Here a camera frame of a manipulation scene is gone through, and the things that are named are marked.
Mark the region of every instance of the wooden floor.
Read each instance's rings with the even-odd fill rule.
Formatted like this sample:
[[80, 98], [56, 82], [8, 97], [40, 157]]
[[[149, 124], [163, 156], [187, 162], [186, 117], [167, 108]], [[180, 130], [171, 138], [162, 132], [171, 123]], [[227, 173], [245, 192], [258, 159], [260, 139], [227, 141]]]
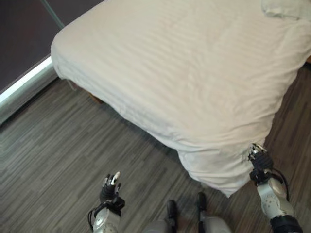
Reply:
[[[267, 138], [276, 168], [290, 183], [291, 203], [311, 232], [311, 71], [300, 69]], [[88, 232], [86, 216], [99, 203], [103, 177], [121, 171], [126, 201], [121, 232], [139, 233], [177, 201], [180, 232], [196, 232], [195, 196], [176, 151], [122, 119], [84, 91], [54, 82], [0, 128], [1, 232]], [[208, 212], [234, 232], [271, 232], [248, 183], [227, 199], [206, 188]]]

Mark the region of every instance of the white duvet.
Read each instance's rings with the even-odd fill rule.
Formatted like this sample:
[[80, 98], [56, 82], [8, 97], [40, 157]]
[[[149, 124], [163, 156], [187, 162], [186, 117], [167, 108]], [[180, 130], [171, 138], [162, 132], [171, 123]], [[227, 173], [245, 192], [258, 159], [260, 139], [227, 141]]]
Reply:
[[260, 0], [105, 0], [56, 35], [51, 55], [60, 78], [230, 195], [311, 55], [311, 23], [266, 17]]

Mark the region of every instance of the baseboard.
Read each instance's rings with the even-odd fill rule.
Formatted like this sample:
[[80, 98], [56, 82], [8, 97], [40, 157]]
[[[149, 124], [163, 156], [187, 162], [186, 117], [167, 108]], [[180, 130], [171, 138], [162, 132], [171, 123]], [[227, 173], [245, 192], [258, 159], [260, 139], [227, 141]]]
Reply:
[[0, 125], [14, 114], [20, 107], [28, 102], [39, 91], [57, 78], [52, 64], [47, 65], [43, 70], [34, 75], [21, 88], [0, 103]]

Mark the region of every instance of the bedroom floor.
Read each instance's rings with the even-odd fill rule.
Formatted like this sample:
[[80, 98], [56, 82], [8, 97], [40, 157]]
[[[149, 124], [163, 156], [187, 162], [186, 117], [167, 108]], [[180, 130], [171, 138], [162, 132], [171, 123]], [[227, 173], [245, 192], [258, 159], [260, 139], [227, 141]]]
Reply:
[[[288, 90], [266, 147], [290, 183], [291, 203], [311, 232], [311, 70]], [[139, 233], [177, 201], [180, 232], [196, 232], [195, 196], [234, 232], [271, 232], [249, 182], [227, 199], [203, 189], [182, 168], [176, 151], [57, 80], [0, 128], [1, 232], [89, 232], [88, 211], [99, 203], [104, 176], [121, 171], [126, 201], [121, 232]]]

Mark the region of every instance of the white baseboard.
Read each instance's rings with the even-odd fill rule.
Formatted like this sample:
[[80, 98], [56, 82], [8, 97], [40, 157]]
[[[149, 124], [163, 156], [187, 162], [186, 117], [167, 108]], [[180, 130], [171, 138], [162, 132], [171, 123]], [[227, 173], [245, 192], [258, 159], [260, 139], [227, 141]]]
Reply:
[[[50, 56], [42, 59], [42, 61], [21, 75], [17, 80], [22, 80], [25, 76], [33, 72], [37, 67], [42, 66], [42, 63], [47, 59], [51, 59]], [[18, 88], [13, 88], [13, 92], [11, 91], [8, 94], [9, 88], [4, 90], [0, 94], [0, 125], [56, 78], [57, 74], [53, 68], [52, 63], [46, 62], [44, 67], [40, 67], [40, 70], [34, 72], [34, 75], [32, 75], [31, 78], [28, 77], [25, 83], [23, 82], [22, 85], [18, 86]]]

